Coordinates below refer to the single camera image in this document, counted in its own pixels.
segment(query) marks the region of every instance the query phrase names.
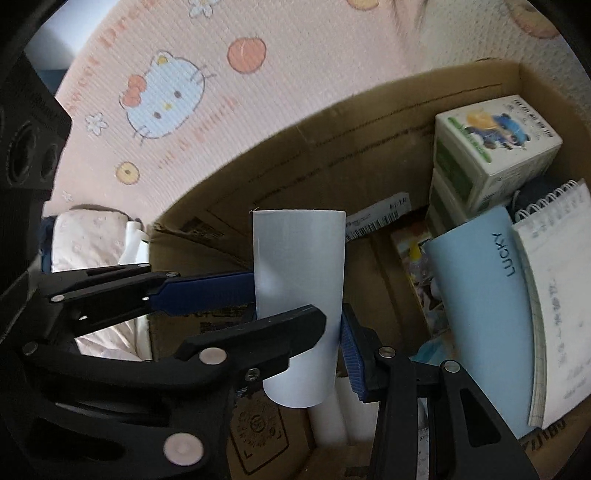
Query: cartoon character print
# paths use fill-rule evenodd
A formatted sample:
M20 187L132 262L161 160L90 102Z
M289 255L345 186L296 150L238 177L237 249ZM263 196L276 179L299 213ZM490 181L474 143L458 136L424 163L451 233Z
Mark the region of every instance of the cartoon character print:
M199 105L205 76L188 60L159 51L143 76L132 75L119 103L135 134L162 138L179 128Z
M523 147L530 140L521 125L507 113L491 115L485 111L470 112L466 120L466 132L480 136L484 146L492 150L497 144L512 150L514 147Z

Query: dark fabric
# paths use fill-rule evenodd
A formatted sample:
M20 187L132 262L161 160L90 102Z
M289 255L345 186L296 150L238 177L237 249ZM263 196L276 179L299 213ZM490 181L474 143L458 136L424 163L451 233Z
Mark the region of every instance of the dark fabric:
M39 252L43 273L51 273L51 244L53 243L53 228L56 225L56 218L53 216L42 219L39 228Z

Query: white cloth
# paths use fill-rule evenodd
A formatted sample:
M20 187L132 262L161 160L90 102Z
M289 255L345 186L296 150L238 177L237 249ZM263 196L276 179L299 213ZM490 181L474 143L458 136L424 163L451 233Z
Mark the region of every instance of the white cloth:
M137 222L128 222L128 218L119 212L101 212L97 210L70 210L56 219L53 246L51 249L52 270L79 270L82 268L108 267L117 265L124 250L135 263L141 244L143 250L139 257L147 260L147 243L135 242L143 239L144 233L133 233L134 247L126 245L126 229L136 232ZM152 352L148 336L147 320L128 320L76 339L83 355L100 356L124 360L150 360Z

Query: barcode label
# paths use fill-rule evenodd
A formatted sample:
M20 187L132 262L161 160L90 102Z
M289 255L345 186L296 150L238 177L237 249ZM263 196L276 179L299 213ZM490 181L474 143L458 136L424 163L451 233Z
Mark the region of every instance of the barcode label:
M399 192L389 199L374 203L360 212L349 215L345 223L347 241L375 232L398 220L401 215L412 210L407 192Z

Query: red bow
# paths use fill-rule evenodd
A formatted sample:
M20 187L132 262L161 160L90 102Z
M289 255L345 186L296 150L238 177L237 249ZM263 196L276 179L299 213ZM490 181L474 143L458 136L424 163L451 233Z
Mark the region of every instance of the red bow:
M125 106L136 107L142 103L141 93L147 88L146 81L141 75L132 75L127 82L127 91L121 99Z

